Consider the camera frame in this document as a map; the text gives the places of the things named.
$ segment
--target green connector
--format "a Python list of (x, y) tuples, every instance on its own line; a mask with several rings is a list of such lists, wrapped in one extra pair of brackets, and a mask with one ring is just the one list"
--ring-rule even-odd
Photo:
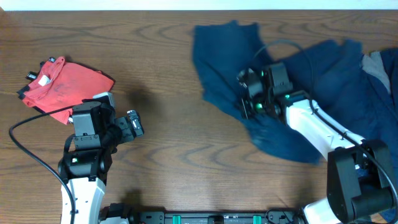
[(173, 215), (173, 224), (181, 224), (181, 216)]
[(254, 215), (253, 216), (253, 224), (261, 224), (261, 216)]

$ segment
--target table surface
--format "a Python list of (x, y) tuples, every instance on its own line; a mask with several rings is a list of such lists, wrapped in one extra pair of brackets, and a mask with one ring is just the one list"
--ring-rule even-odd
[[(50, 56), (111, 75), (117, 115), (138, 110), (146, 133), (113, 155), (103, 206), (266, 210), (325, 196), (326, 162), (285, 161), (254, 147), (243, 125), (201, 98), (192, 64), (195, 25), (258, 22), (265, 41), (304, 47), (350, 38), (364, 52), (398, 46), (397, 11), (0, 12), (0, 223), (59, 223), (60, 183), (11, 142), (8, 128), (37, 115), (15, 92)], [(295, 52), (275, 46), (275, 58)], [(53, 118), (16, 130), (52, 167), (73, 133)]]

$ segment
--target red cloth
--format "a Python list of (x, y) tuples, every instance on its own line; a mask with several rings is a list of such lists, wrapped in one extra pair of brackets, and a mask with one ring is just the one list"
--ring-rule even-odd
[[(36, 106), (44, 112), (50, 112), (78, 105), (83, 99), (91, 99), (96, 94), (110, 91), (113, 84), (113, 80), (100, 71), (66, 62), (65, 57), (59, 57), (54, 63), (46, 62), (43, 65), (37, 79), (29, 84), (30, 90), (24, 92), (25, 98), (22, 101), (29, 107)], [(68, 124), (71, 114), (72, 109), (69, 109), (51, 116)]]

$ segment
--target white wall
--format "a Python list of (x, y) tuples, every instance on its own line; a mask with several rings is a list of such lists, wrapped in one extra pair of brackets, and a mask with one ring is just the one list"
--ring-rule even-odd
[(5, 11), (398, 9), (398, 0), (0, 0)]

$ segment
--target clothing tag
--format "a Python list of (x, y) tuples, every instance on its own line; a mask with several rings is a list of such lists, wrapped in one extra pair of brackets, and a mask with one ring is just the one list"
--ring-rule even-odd
[(39, 80), (39, 85), (45, 86), (45, 85), (49, 84), (50, 82), (51, 82), (51, 80), (47, 76), (43, 75), (42, 78)]
[(29, 72), (25, 78), (30, 80), (30, 81), (33, 81), (33, 80), (35, 80), (37, 78), (37, 73)]

